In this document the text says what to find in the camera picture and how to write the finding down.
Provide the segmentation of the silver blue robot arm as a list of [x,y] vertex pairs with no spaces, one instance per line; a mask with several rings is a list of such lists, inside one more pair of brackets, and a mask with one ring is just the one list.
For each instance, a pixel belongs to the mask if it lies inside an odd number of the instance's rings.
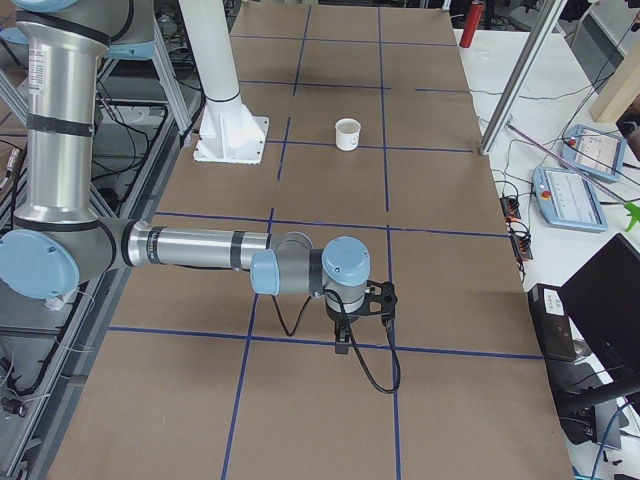
[[111,49],[154,51],[149,1],[20,1],[29,44],[28,180],[15,228],[1,240],[1,278],[15,292],[48,299],[122,266],[146,264],[246,271],[255,292],[323,297],[336,349],[356,345],[370,257],[358,239],[322,249],[293,232],[182,230],[109,219],[90,207],[96,75]]

